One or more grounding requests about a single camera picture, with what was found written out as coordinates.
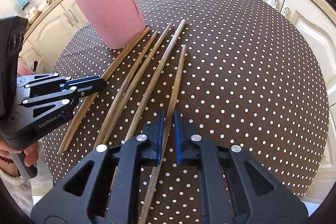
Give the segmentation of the person left hand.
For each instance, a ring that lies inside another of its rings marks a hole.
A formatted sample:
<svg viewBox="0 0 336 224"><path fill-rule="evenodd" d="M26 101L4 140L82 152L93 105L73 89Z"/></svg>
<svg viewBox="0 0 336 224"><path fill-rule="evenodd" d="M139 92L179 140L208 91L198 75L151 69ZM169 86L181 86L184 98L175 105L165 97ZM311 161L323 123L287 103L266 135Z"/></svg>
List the person left hand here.
<svg viewBox="0 0 336 224"><path fill-rule="evenodd" d="M15 151L5 140L1 139L1 170L9 176L22 176L24 179L28 179L30 166L34 165L38 159L38 142L23 151Z"/></svg>

